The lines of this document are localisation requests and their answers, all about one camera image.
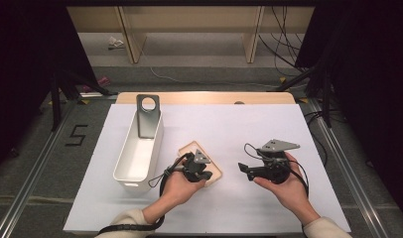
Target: metal rail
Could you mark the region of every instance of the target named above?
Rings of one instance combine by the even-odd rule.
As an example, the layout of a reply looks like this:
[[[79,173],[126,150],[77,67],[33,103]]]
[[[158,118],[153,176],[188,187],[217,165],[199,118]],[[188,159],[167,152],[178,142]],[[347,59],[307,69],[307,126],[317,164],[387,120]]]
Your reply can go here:
[[[319,103],[315,99],[311,99],[310,107],[313,109],[313,111],[321,110]],[[350,192],[352,192],[353,198],[355,199],[356,204],[361,211],[366,224],[368,225],[372,237],[389,237],[388,232],[381,222],[376,209],[366,195],[366,192],[360,184],[355,172],[353,171],[349,160],[347,159],[346,155],[343,152],[343,149],[337,141],[332,128],[328,128],[322,118],[319,118],[319,125],[322,129],[323,134],[325,135],[326,141],[328,142],[332,152],[335,155],[341,173],[343,174],[344,179],[349,186]]]
[[[68,119],[69,115],[74,109],[75,104],[76,104],[75,101],[70,101],[67,103],[66,114],[63,117],[59,127],[57,128],[57,130],[51,132],[50,137],[47,140],[46,145],[44,146],[44,149],[38,156],[37,161],[35,162],[34,166],[29,172],[28,177],[26,178],[21,189],[17,193],[10,208],[7,210],[6,214],[2,218],[0,222],[0,238],[10,237],[13,229],[16,226],[17,221],[22,215],[23,209],[25,208],[26,203],[28,202],[29,196],[34,190],[47,164],[47,161],[51,156],[54,147],[57,144],[60,133],[66,123],[66,120]]]

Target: black cable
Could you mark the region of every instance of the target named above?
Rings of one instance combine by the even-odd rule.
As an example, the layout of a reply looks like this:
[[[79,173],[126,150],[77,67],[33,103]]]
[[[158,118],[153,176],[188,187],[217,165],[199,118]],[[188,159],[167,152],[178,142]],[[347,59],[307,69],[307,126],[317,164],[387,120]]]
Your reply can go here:
[[[270,36],[272,36],[272,38],[273,38],[276,42],[279,42],[279,39],[277,39],[275,36],[273,36],[272,33],[270,34]],[[283,46],[285,46],[285,47],[290,47],[290,48],[292,48],[292,49],[294,49],[294,50],[297,50],[297,51],[300,50],[299,48],[296,48],[296,47],[294,47],[294,46],[289,46],[289,45],[287,45],[287,44],[285,44],[285,43],[283,43],[283,42],[280,42],[279,44],[281,44],[281,45],[283,45]]]
[[[286,16],[287,16],[287,14],[288,14],[288,6],[285,6],[285,10],[286,10],[286,11],[285,11],[285,15],[284,15],[284,27],[283,27],[283,29],[284,29],[284,31],[285,31],[285,39],[286,39],[286,42],[287,42],[287,45],[288,45],[288,51],[289,51],[289,53],[291,53],[291,50],[292,50],[292,52],[294,53],[294,56],[295,56],[295,58],[296,58],[296,59],[292,58],[292,60],[293,60],[294,62],[296,62],[297,60],[298,60],[299,62],[301,62],[301,61],[298,59],[298,53],[295,52],[295,48],[292,46],[292,43],[289,41],[289,39],[288,39],[288,37],[287,37],[287,35],[286,35]]]
[[[163,172],[161,175],[159,175],[158,177],[155,177],[155,178],[152,178],[152,179],[148,180],[148,185],[149,185],[150,187],[155,187],[155,186],[157,186],[158,183],[159,183],[159,180],[161,180],[161,178],[170,176],[170,175],[173,173],[175,167],[180,163],[180,161],[182,161],[183,158],[185,158],[185,157],[187,157],[187,156],[189,156],[189,155],[190,155],[190,153],[185,153],[184,155],[182,155],[181,157],[179,157],[178,159],[176,159],[176,161],[175,161],[170,167],[168,167],[166,170],[164,170],[164,172]],[[152,182],[153,180],[155,180],[155,179],[157,179],[155,185],[151,185],[151,182]]]
[[[276,13],[275,13],[273,7],[272,7],[272,11],[273,11],[273,14],[275,15],[276,20],[277,20],[278,23],[279,23],[279,19],[277,18]],[[286,73],[282,72],[282,71],[279,69],[278,65],[276,64],[276,56],[277,56],[277,52],[278,52],[278,49],[279,49],[279,45],[280,45],[280,43],[281,43],[282,34],[283,34],[283,31],[282,31],[282,29],[281,29],[281,35],[280,35],[280,37],[279,37],[278,44],[276,45],[276,50],[275,50],[275,52],[276,52],[276,54],[275,54],[275,60],[274,60],[274,62],[275,62],[275,67],[276,67],[276,69],[277,69],[280,73],[282,73],[282,74],[285,75],[285,76],[296,76],[296,75],[289,75],[289,74],[286,74]]]
[[[315,120],[318,119],[322,116],[322,111],[319,112],[311,112],[308,113],[306,115],[304,115],[305,117],[314,114],[314,116],[312,118],[310,118],[310,120],[307,122],[307,127],[310,130],[311,135],[313,136],[313,138],[316,140],[317,143],[319,143],[319,145],[322,147],[323,152],[325,153],[325,160],[323,161],[323,166],[326,167],[326,165],[328,164],[328,159],[329,159],[329,155],[328,155],[328,151],[326,150],[326,147],[322,144],[322,142],[320,142],[319,138],[311,131],[310,125],[311,123]]]
[[[281,30],[280,39],[282,38],[282,35],[283,35],[285,37],[285,41],[286,41],[287,45],[292,47],[290,41],[288,40],[288,36],[286,35],[286,14],[288,12],[288,8],[287,7],[282,8],[282,18],[283,18],[283,24],[282,25],[281,25],[281,23],[280,23],[280,21],[278,19],[278,16],[275,13],[275,10],[274,10],[273,7],[272,7],[272,12],[273,12],[273,14],[275,16],[276,21],[278,22],[278,26],[279,26],[280,30]],[[291,50],[290,50],[289,47],[288,47],[288,52],[289,52],[289,55],[291,55],[292,61],[295,61],[294,57],[292,56],[292,53],[291,53]]]
[[[309,194],[310,194],[310,185],[309,185],[309,182],[308,182],[308,177],[307,177],[306,171],[304,170],[303,166],[301,166],[300,163],[298,163],[298,162],[296,162],[296,161],[291,161],[291,160],[288,160],[288,161],[297,164],[297,165],[303,170],[304,175],[305,175],[305,177],[306,177],[306,180],[303,180],[303,178],[302,178],[300,175],[298,175],[295,171],[293,171],[291,168],[286,167],[286,166],[283,166],[282,168],[284,168],[285,170],[289,171],[292,175],[294,175],[296,178],[298,178],[298,179],[300,180],[300,182],[301,182],[301,183],[303,184],[303,186],[304,186],[304,189],[305,189],[305,191],[306,191],[307,197],[309,197]]]
[[[302,44],[303,41],[301,41],[301,38],[298,36],[298,34],[295,34],[295,36],[298,38],[298,41],[300,41],[300,43]]]
[[[254,151],[256,151],[257,152],[257,149],[255,148],[255,147],[253,147],[253,145],[251,145],[251,144],[249,144],[249,143],[245,143],[245,145],[244,145],[244,151],[245,151],[245,153],[248,155],[248,156],[250,156],[250,157],[252,157],[252,158],[254,158],[254,159],[256,159],[256,160],[263,160],[263,158],[261,158],[261,157],[255,157],[255,156],[253,156],[253,155],[251,155],[250,153],[248,153],[247,152],[247,146],[249,146],[249,147],[251,147],[252,149],[254,149]]]
[[[288,65],[292,66],[294,69],[297,69],[299,72],[303,72],[301,69],[295,67],[295,65],[294,65],[293,63],[287,61],[287,60],[284,59],[282,56],[280,56],[277,52],[273,51],[273,50],[263,41],[263,39],[261,38],[260,35],[259,35],[258,37],[259,37],[260,41],[263,43],[263,45],[267,48],[267,50],[269,50],[275,57],[279,58],[280,60],[284,61],[284,62],[287,63]],[[281,71],[280,71],[280,73],[282,73],[282,74],[284,74],[284,75],[286,75],[286,76],[296,76],[296,75],[287,75],[287,74],[285,74],[285,73],[283,73],[283,72],[281,72]]]

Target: person's right hand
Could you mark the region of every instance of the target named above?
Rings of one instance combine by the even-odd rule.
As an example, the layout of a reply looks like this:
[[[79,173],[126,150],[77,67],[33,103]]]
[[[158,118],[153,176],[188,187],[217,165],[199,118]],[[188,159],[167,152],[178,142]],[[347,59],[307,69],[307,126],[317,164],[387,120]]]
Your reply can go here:
[[[290,161],[297,160],[289,153],[285,153]],[[302,176],[300,168],[296,163],[290,163],[291,170]],[[280,184],[275,184],[266,178],[254,178],[254,182],[260,186],[272,191],[280,203],[291,210],[306,225],[318,218],[320,215],[311,206],[306,191],[301,181],[290,174],[288,179]]]

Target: white table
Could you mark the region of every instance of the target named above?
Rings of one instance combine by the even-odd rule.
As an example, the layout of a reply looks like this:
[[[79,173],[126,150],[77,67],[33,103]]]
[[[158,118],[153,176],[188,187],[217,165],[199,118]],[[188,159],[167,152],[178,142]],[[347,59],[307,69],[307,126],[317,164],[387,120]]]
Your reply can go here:
[[[132,193],[112,176],[135,110],[133,104],[111,106],[64,231],[95,233],[119,212],[143,208],[157,199],[159,187]],[[350,231],[298,105],[162,105],[161,98],[161,111],[165,132],[156,175],[174,161],[179,148],[196,140],[222,169],[223,177],[169,212],[158,233],[247,236],[301,232],[297,218],[270,191],[248,181],[237,165],[262,166],[245,154],[243,146],[261,147],[271,139],[301,145],[290,153],[307,171],[313,206]]]

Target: human hand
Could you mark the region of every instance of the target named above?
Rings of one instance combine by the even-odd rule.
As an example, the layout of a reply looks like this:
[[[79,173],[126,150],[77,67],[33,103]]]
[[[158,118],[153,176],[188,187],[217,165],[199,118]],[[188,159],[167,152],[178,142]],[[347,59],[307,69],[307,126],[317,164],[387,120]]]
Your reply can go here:
[[[182,172],[173,172],[168,176],[162,196],[145,207],[142,212],[149,224],[155,223],[177,205],[186,203],[199,189],[204,187],[205,179],[190,182]]]
[[[180,205],[186,203],[204,185],[205,179],[190,182],[182,172],[173,172],[168,177],[162,196],[173,201],[175,205]]]
[[[291,154],[286,152],[285,154],[290,161],[297,162]],[[298,164],[291,162],[290,165],[292,171],[302,176]],[[304,225],[320,218],[320,215],[311,206],[303,184],[293,174],[290,174],[288,179],[280,184],[275,184],[266,178],[260,177],[254,178],[254,182],[272,191],[279,202],[291,210]]]

